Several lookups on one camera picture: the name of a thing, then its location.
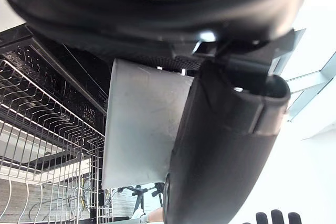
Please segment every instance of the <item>black plastic housing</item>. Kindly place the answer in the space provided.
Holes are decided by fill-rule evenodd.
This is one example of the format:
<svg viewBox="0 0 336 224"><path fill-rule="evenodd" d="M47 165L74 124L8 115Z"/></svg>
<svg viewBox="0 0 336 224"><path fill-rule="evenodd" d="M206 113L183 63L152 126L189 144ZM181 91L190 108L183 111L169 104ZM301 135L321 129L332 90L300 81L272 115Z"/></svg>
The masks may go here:
<svg viewBox="0 0 336 224"><path fill-rule="evenodd" d="M262 95L237 92L223 66L201 66L171 156L165 224L225 224L240 209L273 147L290 98L278 76L268 76L260 88Z"/></svg>

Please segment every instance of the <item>dishwasher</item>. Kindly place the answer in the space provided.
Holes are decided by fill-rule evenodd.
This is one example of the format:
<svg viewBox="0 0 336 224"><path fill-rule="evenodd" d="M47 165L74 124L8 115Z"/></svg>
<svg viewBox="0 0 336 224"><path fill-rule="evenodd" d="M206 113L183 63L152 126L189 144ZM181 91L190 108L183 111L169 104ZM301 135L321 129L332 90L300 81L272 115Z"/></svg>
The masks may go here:
<svg viewBox="0 0 336 224"><path fill-rule="evenodd" d="M110 222L111 190L101 189L109 68L90 58L93 76L85 52L76 58L26 25L0 37L0 222Z"/></svg>

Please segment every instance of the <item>dishwasher rack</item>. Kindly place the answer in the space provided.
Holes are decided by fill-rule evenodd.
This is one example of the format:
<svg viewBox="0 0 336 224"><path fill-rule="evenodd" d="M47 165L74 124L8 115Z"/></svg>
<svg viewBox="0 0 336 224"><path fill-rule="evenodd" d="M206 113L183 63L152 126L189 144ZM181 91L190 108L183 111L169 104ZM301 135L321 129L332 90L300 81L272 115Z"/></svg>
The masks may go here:
<svg viewBox="0 0 336 224"><path fill-rule="evenodd" d="M26 71L34 57L29 50L41 52L36 45L15 47L0 59L0 223L113 221L112 191L100 186L104 135L95 127L98 114L83 103L85 113L78 116Z"/></svg>

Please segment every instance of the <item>white wall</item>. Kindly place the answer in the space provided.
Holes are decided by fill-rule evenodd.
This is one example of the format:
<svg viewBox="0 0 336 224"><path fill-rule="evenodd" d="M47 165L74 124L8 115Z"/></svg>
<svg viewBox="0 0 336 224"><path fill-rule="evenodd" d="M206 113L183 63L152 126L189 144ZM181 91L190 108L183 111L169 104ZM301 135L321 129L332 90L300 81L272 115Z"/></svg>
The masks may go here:
<svg viewBox="0 0 336 224"><path fill-rule="evenodd" d="M0 0L0 32L24 23L9 6L6 0Z"/></svg>
<svg viewBox="0 0 336 224"><path fill-rule="evenodd" d="M298 212L303 224L336 223L336 130L300 141L292 126L283 127L258 182L230 224L256 223L257 212L270 217L273 209L285 215Z"/></svg>

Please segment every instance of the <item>wire rack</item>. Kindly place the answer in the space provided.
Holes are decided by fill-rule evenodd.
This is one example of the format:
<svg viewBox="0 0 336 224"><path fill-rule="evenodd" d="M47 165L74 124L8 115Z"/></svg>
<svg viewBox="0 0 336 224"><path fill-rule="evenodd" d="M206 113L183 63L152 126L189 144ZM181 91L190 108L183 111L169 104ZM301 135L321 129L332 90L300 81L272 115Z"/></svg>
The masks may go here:
<svg viewBox="0 0 336 224"><path fill-rule="evenodd" d="M104 136L5 59L0 146L0 222L113 220L113 191L100 187Z"/></svg>

